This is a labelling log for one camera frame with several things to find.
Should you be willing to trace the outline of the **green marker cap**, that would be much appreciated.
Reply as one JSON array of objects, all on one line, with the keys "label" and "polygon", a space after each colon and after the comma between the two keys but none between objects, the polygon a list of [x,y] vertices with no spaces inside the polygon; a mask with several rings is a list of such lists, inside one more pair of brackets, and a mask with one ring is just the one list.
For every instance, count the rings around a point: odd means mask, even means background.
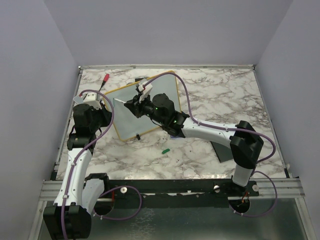
[{"label": "green marker cap", "polygon": [[170,149],[167,148],[167,149],[165,149],[165,150],[162,151],[162,154],[166,154],[166,153],[168,153],[169,151],[170,151]]}]

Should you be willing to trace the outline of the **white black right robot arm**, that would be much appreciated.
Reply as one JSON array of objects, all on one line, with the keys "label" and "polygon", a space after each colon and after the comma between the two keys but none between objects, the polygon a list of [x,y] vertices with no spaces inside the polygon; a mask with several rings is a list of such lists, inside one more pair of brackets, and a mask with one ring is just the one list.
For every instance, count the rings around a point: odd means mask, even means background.
[{"label": "white black right robot arm", "polygon": [[236,196],[247,191],[264,145],[262,138],[248,122],[213,126],[212,123],[193,120],[190,115],[175,110],[174,102],[164,93],[153,98],[149,95],[143,100],[140,98],[136,95],[124,103],[135,117],[147,116],[171,136],[203,139],[230,149],[235,170],[229,189]]}]

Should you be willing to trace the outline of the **yellow framed whiteboard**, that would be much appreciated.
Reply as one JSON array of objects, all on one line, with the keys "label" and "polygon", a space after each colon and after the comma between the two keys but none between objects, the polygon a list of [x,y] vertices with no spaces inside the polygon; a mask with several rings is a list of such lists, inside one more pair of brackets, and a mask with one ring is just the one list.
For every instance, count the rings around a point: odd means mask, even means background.
[{"label": "yellow framed whiteboard", "polygon": [[133,139],[156,127],[179,134],[183,116],[173,71],[114,89],[105,96],[105,107],[114,113],[113,125],[120,140]]}]

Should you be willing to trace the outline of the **white green whiteboard marker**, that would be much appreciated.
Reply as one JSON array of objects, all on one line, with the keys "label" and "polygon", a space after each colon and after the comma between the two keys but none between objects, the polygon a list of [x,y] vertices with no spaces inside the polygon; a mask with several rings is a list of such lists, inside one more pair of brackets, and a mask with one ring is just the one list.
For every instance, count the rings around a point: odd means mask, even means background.
[{"label": "white green whiteboard marker", "polygon": [[126,103],[126,101],[120,100],[120,99],[118,99],[118,98],[114,98],[113,100],[114,100],[114,101],[117,101],[117,102],[119,102],[119,103],[123,103],[123,104]]}]

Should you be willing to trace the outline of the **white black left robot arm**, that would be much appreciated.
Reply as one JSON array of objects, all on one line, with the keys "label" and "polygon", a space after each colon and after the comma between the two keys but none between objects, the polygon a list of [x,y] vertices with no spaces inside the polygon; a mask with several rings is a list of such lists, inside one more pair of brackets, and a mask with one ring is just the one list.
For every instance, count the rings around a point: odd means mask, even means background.
[{"label": "white black left robot arm", "polygon": [[74,126],[67,140],[68,160],[64,179],[52,206],[47,206],[43,219],[53,240],[76,240],[89,237],[91,213],[99,197],[111,190],[106,173],[86,175],[92,159],[96,135],[102,128],[109,129],[112,112],[81,103],[73,108]]}]

